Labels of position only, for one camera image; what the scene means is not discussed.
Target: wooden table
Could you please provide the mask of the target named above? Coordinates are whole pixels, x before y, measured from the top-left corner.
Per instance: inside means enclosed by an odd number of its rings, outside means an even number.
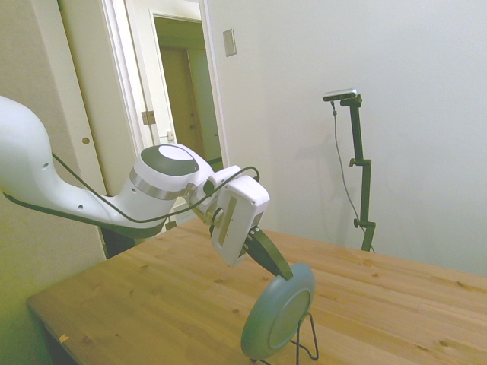
[[[320,359],[301,364],[487,364],[487,278],[267,232],[306,262]],[[240,336],[273,276],[227,267],[190,221],[29,299],[80,364],[250,365]],[[313,347],[309,323],[302,343]],[[273,365],[294,364],[288,344]]]

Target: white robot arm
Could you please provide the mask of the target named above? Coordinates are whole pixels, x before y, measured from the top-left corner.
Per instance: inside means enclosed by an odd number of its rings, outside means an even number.
[[[0,190],[12,202],[143,238],[159,233],[176,199],[184,197],[212,227],[213,246],[228,265],[249,253],[273,274],[292,277],[257,227],[269,194],[241,168],[214,173],[189,148],[163,144],[143,150],[120,194],[101,197],[62,180],[53,156],[42,122],[27,107],[0,97]]]

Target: gray-green plate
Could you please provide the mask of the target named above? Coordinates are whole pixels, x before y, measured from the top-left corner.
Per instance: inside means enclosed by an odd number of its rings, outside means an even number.
[[[281,350],[296,334],[301,317],[314,296],[314,276],[304,263],[291,266],[293,277],[281,276],[264,290],[250,311],[240,346],[253,360],[262,360]]]

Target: door hinge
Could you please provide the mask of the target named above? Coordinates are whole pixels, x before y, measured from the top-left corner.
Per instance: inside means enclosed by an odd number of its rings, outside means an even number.
[[[142,120],[144,122],[144,125],[155,124],[154,111],[142,112]]]

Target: black cable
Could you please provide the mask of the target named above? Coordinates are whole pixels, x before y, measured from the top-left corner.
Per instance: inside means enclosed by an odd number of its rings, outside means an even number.
[[[233,174],[232,176],[230,176],[228,179],[226,179],[222,184],[220,184],[219,186],[217,186],[211,194],[206,194],[203,198],[201,198],[198,202],[196,202],[195,204],[193,205],[190,205],[189,207],[187,208],[184,208],[180,211],[175,211],[174,213],[169,213],[169,214],[165,214],[165,215],[161,215],[160,217],[155,217],[155,218],[150,218],[150,219],[143,219],[143,220],[138,220],[138,219],[134,219],[132,217],[129,217],[127,214],[125,214],[123,211],[121,211],[120,209],[118,209],[115,205],[113,205],[112,203],[110,203],[109,201],[107,201],[102,195],[98,194],[97,192],[94,191],[93,188],[91,188],[91,186],[89,186],[80,176],[78,176],[72,169],[69,168],[68,165],[66,165],[59,157],[57,157],[54,153],[53,153],[53,157],[61,164],[61,166],[63,166],[70,174],[73,175],[74,178],[77,179],[77,181],[79,181],[86,189],[88,189],[90,192],[92,192],[97,198],[99,198],[103,203],[107,204],[108,206],[110,206],[113,210],[115,210],[117,213],[119,213],[120,215],[122,215],[125,219],[131,221],[131,222],[134,222],[134,223],[149,223],[149,222],[154,222],[154,221],[159,221],[161,219],[166,219],[168,217],[172,217],[174,215],[178,215],[178,214],[181,214],[181,213],[184,213],[185,211],[190,211],[191,209],[197,207],[198,205],[200,205],[201,203],[203,203],[206,199],[208,199],[209,197],[211,197],[213,194],[215,194],[218,190],[220,190],[221,188],[223,188],[225,185],[227,185],[231,180],[235,179],[238,175],[240,175],[241,173],[247,171],[247,170],[253,170],[255,173],[256,173],[256,176],[254,177],[254,179],[258,182],[260,180],[260,174],[259,174],[259,171],[258,169],[256,169],[255,167],[253,166],[248,166],[248,167],[244,167],[243,169],[241,169],[239,172]]]
[[[355,205],[353,204],[352,198],[350,198],[349,189],[347,188],[347,184],[345,182],[345,174],[343,172],[342,156],[340,154],[340,149],[338,147],[338,138],[336,136],[336,114],[337,114],[337,112],[335,110],[335,103],[332,101],[331,104],[332,104],[332,108],[333,108],[333,120],[334,120],[334,123],[335,123],[335,146],[336,146],[336,153],[338,154],[338,160],[340,161],[340,170],[342,171],[343,187],[345,188],[345,192],[347,194],[347,198],[349,199],[350,205],[352,206],[353,211],[355,212],[355,217],[357,218],[357,221],[359,221],[360,218],[358,217],[357,209],[355,209]],[[374,247],[372,245],[371,245],[371,249],[372,249],[372,252],[375,253]]]

